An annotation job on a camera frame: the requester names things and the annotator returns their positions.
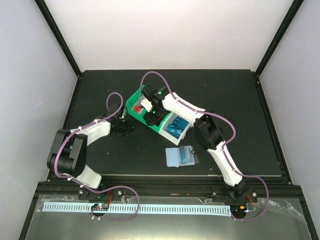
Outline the white plastic card bin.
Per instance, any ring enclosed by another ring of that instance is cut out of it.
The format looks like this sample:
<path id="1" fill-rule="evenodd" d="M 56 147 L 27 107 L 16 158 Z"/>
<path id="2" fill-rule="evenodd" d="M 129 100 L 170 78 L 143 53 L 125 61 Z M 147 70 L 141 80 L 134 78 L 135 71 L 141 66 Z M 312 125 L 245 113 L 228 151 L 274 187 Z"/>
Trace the white plastic card bin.
<path id="1" fill-rule="evenodd" d="M 192 125 L 186 119 L 171 112 L 161 122 L 158 133 L 178 146 L 180 141 L 185 138 L 186 133 L 191 126 Z"/>

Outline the red and white cards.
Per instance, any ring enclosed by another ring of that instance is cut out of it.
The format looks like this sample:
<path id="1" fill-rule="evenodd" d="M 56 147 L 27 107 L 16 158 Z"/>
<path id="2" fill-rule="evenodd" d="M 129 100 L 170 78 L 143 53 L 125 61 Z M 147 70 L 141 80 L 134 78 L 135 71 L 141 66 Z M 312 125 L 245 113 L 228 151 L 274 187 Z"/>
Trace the red and white cards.
<path id="1" fill-rule="evenodd" d="M 138 103 L 135 103 L 133 106 L 132 106 L 132 111 L 141 115 L 142 112 L 143 112 L 143 108 L 138 104 Z"/>

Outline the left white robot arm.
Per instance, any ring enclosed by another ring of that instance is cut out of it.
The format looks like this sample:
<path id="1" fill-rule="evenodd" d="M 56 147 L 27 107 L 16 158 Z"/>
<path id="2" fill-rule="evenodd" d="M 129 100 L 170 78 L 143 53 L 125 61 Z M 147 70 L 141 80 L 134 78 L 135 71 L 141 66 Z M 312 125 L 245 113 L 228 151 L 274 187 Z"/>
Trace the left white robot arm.
<path id="1" fill-rule="evenodd" d="M 108 192 L 102 184 L 102 176 L 87 165 L 87 147 L 108 135 L 126 136 L 135 129 L 128 115 L 114 115 L 109 119 L 95 119 L 87 127 L 56 132 L 48 158 L 47 167 L 60 177 L 77 180 L 89 187 L 89 193 L 97 200 Z"/>

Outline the clear sleeve card holder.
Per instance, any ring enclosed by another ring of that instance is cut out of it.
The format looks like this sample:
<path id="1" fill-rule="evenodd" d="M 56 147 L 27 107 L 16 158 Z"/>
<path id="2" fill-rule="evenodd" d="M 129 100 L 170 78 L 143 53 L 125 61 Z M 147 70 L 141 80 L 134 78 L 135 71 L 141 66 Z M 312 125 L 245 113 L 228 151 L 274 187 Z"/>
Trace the clear sleeve card holder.
<path id="1" fill-rule="evenodd" d="M 191 145 L 164 149 L 164 165 L 166 168 L 194 166 L 198 163 L 198 152 Z"/>

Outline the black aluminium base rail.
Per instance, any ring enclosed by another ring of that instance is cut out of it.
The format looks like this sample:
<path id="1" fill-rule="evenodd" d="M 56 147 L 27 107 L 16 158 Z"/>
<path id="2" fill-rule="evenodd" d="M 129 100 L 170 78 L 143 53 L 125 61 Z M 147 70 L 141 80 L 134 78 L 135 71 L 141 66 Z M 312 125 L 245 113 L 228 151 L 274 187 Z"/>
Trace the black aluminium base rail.
<path id="1" fill-rule="evenodd" d="M 294 198 L 305 199 L 302 188 L 282 180 L 267 180 L 264 186 L 259 180 L 248 180 L 248 189 L 237 198 L 237 202 L 249 200 L 256 202 L 259 198 Z M 141 197 L 199 197 L 212 199 L 218 203 L 231 203 L 235 194 L 231 193 L 221 177 L 147 177 L 147 176 L 103 176 L 99 190 L 112 191 L 113 199 L 121 196 L 132 197 L 134 193 L 125 189 L 133 188 Z M 51 176 L 39 182 L 36 196 L 49 195 L 79 195 L 81 198 L 94 200 L 96 194 L 80 187 L 73 181 Z"/>

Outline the black frame post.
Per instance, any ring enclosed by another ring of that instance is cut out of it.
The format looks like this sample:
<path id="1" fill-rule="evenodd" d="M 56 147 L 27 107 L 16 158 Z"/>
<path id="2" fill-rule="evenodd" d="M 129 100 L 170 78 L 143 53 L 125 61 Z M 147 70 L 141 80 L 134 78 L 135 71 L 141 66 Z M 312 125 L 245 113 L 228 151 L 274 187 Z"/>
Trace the black frame post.
<path id="1" fill-rule="evenodd" d="M 257 69 L 255 70 L 255 75 L 260 77 L 266 68 L 268 62 L 270 61 L 272 55 L 274 54 L 275 50 L 277 49 L 279 43 L 281 42 L 282 38 L 284 37 L 286 31 L 288 30 L 289 26 L 291 25 L 292 21 L 294 20 L 296 14 L 298 13 L 300 7 L 302 6 L 304 0 L 293 0 L 288 11 L 286 12 L 281 24 L 279 25 L 275 35 L 273 36 L 266 52 L 264 53 Z"/>
<path id="2" fill-rule="evenodd" d="M 77 77 L 82 75 L 82 72 L 65 40 L 63 34 L 61 33 L 49 7 L 44 0 L 34 0 L 38 9 L 40 10 L 43 18 L 45 19 L 47 25 L 49 26 L 51 32 L 53 33 L 58 45 L 60 46 L 62 52 L 64 53 L 68 63 L 70 64 L 72 70 Z"/>

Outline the blue credit card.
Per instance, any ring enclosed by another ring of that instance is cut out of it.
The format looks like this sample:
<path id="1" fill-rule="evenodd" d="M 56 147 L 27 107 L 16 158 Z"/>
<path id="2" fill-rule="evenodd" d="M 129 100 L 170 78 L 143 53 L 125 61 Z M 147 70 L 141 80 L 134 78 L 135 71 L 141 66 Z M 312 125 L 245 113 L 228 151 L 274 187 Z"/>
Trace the blue credit card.
<path id="1" fill-rule="evenodd" d="M 194 157 L 192 154 L 192 148 L 189 146 L 184 146 L 179 149 L 180 154 L 180 164 L 184 165 L 192 165 L 194 163 Z"/>

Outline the circuit board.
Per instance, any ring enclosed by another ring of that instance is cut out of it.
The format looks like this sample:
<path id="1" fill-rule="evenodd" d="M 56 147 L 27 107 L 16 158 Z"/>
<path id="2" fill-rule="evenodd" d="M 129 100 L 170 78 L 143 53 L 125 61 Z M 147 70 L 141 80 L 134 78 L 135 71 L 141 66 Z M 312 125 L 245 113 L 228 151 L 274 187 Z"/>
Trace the circuit board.
<path id="1" fill-rule="evenodd" d="M 107 211 L 109 209 L 108 203 L 95 203 L 91 207 L 91 211 Z"/>
<path id="2" fill-rule="evenodd" d="M 233 213 L 248 213 L 255 211 L 257 208 L 255 205 L 231 205 L 230 211 Z"/>

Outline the right circuit board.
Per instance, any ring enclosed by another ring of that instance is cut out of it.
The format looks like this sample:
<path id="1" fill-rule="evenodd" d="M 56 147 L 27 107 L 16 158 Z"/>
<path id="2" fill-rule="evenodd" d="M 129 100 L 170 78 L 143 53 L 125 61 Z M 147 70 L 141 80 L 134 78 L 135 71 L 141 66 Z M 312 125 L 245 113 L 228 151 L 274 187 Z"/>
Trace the right circuit board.
<path id="1" fill-rule="evenodd" d="M 233 213 L 248 213 L 255 211 L 257 208 L 255 205 L 231 205 L 230 211 Z"/>

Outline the blue cards in bin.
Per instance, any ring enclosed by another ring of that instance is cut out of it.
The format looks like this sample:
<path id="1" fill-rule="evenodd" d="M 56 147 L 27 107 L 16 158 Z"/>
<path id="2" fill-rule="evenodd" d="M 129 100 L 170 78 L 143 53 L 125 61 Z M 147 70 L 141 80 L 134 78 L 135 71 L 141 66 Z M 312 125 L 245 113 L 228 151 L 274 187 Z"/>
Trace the blue cards in bin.
<path id="1" fill-rule="evenodd" d="M 187 128 L 189 122 L 182 118 L 181 116 L 177 116 L 173 122 L 171 122 L 165 129 L 165 131 L 171 136 L 178 139 L 183 131 Z"/>

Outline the left black frame post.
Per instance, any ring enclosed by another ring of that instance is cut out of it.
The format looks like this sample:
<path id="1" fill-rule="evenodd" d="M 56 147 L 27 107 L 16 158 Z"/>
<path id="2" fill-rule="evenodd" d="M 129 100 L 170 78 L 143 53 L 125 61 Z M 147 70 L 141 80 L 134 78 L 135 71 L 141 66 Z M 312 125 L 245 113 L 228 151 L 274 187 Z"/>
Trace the left black frame post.
<path id="1" fill-rule="evenodd" d="M 70 64 L 72 70 L 77 77 L 82 75 L 82 72 L 65 40 L 63 34 L 61 33 L 49 7 L 44 0 L 34 0 L 38 9 L 40 10 L 43 18 L 45 19 L 47 25 L 49 26 L 51 32 L 53 33 L 58 45 L 60 46 L 62 52 L 64 53 L 68 63 Z"/>

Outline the right black frame post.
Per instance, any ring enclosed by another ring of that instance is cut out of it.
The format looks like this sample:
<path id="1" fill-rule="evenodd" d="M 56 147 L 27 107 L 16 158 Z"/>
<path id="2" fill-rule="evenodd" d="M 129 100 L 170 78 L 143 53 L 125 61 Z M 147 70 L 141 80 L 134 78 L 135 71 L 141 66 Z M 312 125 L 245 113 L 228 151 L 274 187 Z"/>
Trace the right black frame post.
<path id="1" fill-rule="evenodd" d="M 296 14 L 298 13 L 300 7 L 302 6 L 304 0 L 293 0 L 288 11 L 286 12 L 281 24 L 279 25 L 275 35 L 273 36 L 266 52 L 264 53 L 257 69 L 255 70 L 255 75 L 260 77 L 266 68 L 268 62 L 270 61 L 272 55 L 274 54 L 275 50 L 277 49 L 279 43 L 281 42 L 282 38 L 284 37 L 286 31 L 288 30 L 289 26 L 291 25 L 292 21 L 294 20 Z"/>

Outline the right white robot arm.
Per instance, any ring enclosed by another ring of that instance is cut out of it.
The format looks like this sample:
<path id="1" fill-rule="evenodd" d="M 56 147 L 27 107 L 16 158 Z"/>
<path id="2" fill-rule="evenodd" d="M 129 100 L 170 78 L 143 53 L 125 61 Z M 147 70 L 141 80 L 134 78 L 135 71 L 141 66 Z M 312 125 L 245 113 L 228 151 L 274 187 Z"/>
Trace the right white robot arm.
<path id="1" fill-rule="evenodd" d="M 148 126 L 161 126 L 170 114 L 181 117 L 193 127 L 193 132 L 197 143 L 205 149 L 214 159 L 222 173 L 223 180 L 228 185 L 228 198 L 234 202 L 240 201 L 248 188 L 244 180 L 244 175 L 238 169 L 227 148 L 222 130 L 216 125 L 214 117 L 230 122 L 213 111 L 196 107 L 176 93 L 167 93 L 164 89 L 148 92 L 142 90 L 139 104 L 146 109 L 143 120 Z"/>

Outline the green double compartment bin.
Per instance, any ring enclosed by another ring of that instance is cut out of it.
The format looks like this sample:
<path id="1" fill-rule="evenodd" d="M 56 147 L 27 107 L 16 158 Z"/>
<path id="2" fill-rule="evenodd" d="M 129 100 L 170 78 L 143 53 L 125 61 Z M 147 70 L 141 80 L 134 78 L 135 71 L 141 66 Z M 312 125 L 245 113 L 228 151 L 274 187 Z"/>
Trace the green double compartment bin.
<path id="1" fill-rule="evenodd" d="M 142 85 L 127 99 L 127 113 L 159 134 L 165 128 L 165 122 L 176 116 L 162 104 L 168 93 L 166 86 L 156 89 L 149 84 Z"/>

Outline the left circuit board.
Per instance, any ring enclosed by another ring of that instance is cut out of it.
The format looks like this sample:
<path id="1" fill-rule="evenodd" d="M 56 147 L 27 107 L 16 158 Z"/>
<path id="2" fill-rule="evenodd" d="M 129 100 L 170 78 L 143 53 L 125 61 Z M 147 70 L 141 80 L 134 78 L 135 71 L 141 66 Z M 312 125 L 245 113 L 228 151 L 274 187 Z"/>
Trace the left circuit board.
<path id="1" fill-rule="evenodd" d="M 107 211 L 109 209 L 108 203 L 95 203 L 91 207 L 91 211 Z"/>

